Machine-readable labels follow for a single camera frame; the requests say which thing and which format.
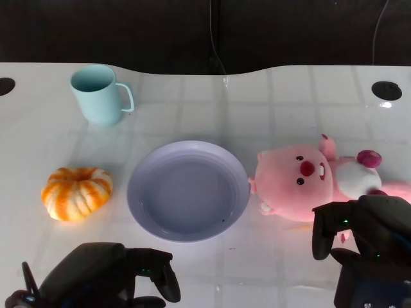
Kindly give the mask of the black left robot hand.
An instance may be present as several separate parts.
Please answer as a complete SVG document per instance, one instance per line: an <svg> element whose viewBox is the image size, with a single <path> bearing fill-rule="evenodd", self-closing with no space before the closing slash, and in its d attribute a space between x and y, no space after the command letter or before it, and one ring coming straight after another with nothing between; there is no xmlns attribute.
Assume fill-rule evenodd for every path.
<svg viewBox="0 0 411 308"><path fill-rule="evenodd" d="M39 287L53 307L165 307L181 299L173 255L121 243L84 243L68 254ZM149 278L160 296L136 297L136 277Z"/></svg>

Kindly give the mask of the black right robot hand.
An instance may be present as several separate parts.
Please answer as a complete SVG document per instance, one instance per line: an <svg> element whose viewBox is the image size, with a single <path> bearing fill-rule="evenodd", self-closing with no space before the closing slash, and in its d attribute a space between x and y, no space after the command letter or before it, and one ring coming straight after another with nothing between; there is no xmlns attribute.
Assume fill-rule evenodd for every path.
<svg viewBox="0 0 411 308"><path fill-rule="evenodd" d="M410 204L384 195L313 209L312 254L341 265L335 307L410 307Z"/></svg>

